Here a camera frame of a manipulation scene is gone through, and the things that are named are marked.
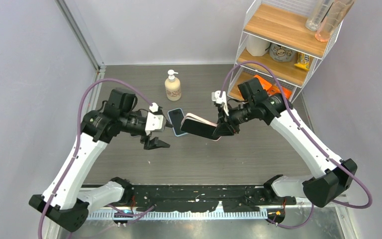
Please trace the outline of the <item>pink phone case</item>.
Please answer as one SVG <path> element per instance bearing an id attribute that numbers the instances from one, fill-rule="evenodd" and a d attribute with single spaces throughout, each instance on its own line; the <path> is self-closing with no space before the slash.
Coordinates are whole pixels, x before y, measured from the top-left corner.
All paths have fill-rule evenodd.
<path id="1" fill-rule="evenodd" d="M 192 114 L 192 113 L 187 113 L 187 114 L 185 115 L 185 118 L 184 118 L 184 119 L 188 119 L 188 118 L 192 118 L 192 119 L 197 120 L 197 121 L 200 121 L 200 122 L 213 123 L 213 124 L 216 124 L 216 125 L 217 125 L 217 123 L 210 122 L 210 121 L 208 121 L 208 120 L 206 120 L 206 119 L 203 119 L 202 117 L 199 117 L 199 116 L 197 116 L 197 115 L 195 115 L 195 114 Z"/>

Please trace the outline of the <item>black smartphone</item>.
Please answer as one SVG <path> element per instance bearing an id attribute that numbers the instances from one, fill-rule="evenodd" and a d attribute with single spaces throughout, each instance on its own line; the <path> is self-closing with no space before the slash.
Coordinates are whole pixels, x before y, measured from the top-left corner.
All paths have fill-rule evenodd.
<path id="1" fill-rule="evenodd" d="M 216 124 L 200 122 L 192 118 L 184 119 L 180 127 L 183 132 L 216 141 L 220 137 L 213 135 L 215 129 Z"/>

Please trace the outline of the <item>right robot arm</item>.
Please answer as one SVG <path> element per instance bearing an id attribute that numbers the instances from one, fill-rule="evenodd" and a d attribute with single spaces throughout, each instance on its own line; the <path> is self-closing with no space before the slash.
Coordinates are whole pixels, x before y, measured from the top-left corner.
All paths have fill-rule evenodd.
<path id="1" fill-rule="evenodd" d="M 240 84 L 238 88 L 244 103 L 235 108 L 228 104 L 225 92 L 211 94 L 218 108 L 213 136 L 232 136 L 240 131 L 240 124 L 253 119 L 262 120 L 288 141 L 311 173 L 302 177 L 277 175 L 267 181 L 264 198 L 268 203 L 277 204 L 286 196 L 304 197 L 323 208 L 349 188 L 353 179 L 347 172 L 355 174 L 357 164 L 352 159 L 342 160 L 328 149 L 295 109 L 287 109 L 291 104 L 286 98 L 280 93 L 268 95 L 257 78 Z"/>

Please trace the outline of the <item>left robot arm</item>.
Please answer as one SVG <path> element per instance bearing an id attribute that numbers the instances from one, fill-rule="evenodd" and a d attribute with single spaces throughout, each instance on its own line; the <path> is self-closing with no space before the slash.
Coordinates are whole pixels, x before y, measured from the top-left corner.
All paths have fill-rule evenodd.
<path id="1" fill-rule="evenodd" d="M 76 139 L 70 156 L 52 184 L 42 193 L 33 195 L 29 204 L 45 216 L 73 233 L 86 221 L 89 214 L 112 203 L 121 206 L 134 201 L 134 188 L 129 181 L 114 177 L 106 184 L 89 192 L 80 192 L 86 176 L 99 155 L 121 132 L 140 137 L 145 150 L 169 148 L 170 145 L 153 132 L 171 127 L 162 108 L 149 106 L 146 116 L 134 108 L 138 102 L 132 91 L 116 88 L 102 107 L 86 113 L 80 124 L 80 138 Z"/>

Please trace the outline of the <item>phone in blue case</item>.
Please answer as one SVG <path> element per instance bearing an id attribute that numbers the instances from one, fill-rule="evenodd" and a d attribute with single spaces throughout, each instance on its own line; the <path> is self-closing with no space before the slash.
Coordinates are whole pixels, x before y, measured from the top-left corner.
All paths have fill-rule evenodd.
<path id="1" fill-rule="evenodd" d="M 184 112 L 181 108 L 176 108 L 168 111 L 168 118 L 171 125 L 173 126 L 173 132 L 175 136 L 180 137 L 187 134 L 181 130 L 181 123 L 185 118 Z"/>

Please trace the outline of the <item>cream lotion pump bottle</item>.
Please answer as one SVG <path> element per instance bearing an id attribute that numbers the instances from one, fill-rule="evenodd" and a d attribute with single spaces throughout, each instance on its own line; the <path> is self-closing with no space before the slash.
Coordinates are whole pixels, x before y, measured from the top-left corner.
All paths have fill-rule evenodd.
<path id="1" fill-rule="evenodd" d="M 168 70 L 168 77 L 165 80 L 166 95 L 170 101 L 178 101 L 182 96 L 181 83 L 176 74 L 178 72 L 172 69 Z"/>

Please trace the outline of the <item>yellow cardboard box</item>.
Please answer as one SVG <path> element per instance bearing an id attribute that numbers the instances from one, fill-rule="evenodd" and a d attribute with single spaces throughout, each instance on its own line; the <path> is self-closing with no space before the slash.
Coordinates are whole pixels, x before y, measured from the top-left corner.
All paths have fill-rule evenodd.
<path id="1" fill-rule="evenodd" d="M 254 75 L 249 81 L 252 93 L 267 98 L 269 96 L 268 90 L 272 87 L 272 84 L 260 75 Z"/>

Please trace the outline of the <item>white paper roll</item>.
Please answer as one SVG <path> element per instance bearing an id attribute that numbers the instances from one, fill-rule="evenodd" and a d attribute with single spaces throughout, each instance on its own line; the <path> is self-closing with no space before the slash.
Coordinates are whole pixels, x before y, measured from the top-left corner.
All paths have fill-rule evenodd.
<path id="1" fill-rule="evenodd" d="M 265 55 L 270 48 L 271 43 L 267 40 L 249 35 L 246 42 L 246 50 L 255 57 Z"/>

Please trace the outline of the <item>cartoon printed tin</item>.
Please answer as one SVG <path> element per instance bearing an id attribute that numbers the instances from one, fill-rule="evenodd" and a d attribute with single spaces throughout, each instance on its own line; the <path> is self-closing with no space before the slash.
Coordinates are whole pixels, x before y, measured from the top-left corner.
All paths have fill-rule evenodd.
<path id="1" fill-rule="evenodd" d="M 271 43 L 269 48 L 270 57 L 277 62 L 290 62 L 297 52 L 276 43 Z"/>

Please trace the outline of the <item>yellow snack packet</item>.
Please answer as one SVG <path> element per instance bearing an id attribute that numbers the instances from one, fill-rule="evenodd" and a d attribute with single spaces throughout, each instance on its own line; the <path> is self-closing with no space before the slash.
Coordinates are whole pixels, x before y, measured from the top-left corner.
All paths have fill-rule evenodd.
<path id="1" fill-rule="evenodd" d="M 310 70 L 310 56 L 305 54 L 305 53 L 298 52 L 297 62 L 294 64 L 294 66 L 297 68 L 300 68 L 302 70 L 309 71 Z"/>

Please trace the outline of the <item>clear plastic bottle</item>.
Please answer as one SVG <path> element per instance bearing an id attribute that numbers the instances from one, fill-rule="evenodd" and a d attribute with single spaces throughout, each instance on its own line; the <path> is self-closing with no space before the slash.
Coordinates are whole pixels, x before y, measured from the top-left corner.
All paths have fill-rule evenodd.
<path id="1" fill-rule="evenodd" d="M 333 3 L 334 0 L 318 0 L 305 23 L 305 27 L 310 31 L 317 31 Z"/>

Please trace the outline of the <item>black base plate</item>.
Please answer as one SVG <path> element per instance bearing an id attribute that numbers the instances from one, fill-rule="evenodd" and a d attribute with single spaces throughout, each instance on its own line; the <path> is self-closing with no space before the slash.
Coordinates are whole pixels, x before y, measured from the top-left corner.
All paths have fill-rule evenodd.
<path id="1" fill-rule="evenodd" d="M 260 206 L 296 205 L 294 197 L 279 197 L 262 185 L 132 185 L 114 206 L 155 212 L 254 212 Z"/>

